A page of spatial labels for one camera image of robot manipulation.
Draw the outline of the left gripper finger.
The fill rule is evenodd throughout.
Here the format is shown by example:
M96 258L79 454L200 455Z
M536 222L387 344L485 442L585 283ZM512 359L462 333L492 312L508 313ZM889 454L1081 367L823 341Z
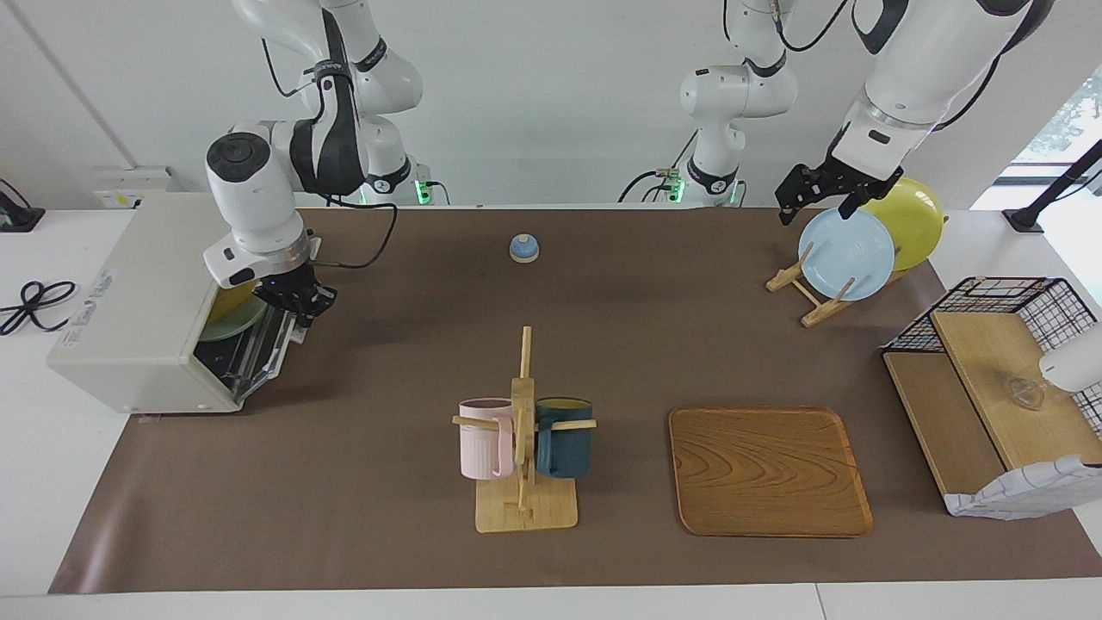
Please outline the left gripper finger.
M849 220L858 208L864 207L871 200L879 197L879 185L858 185L849 193L849 196L839 204L839 215L843 220Z
M784 226L789 226L807 205L821 200L820 180L821 172L804 164L796 164L784 177L775 191Z

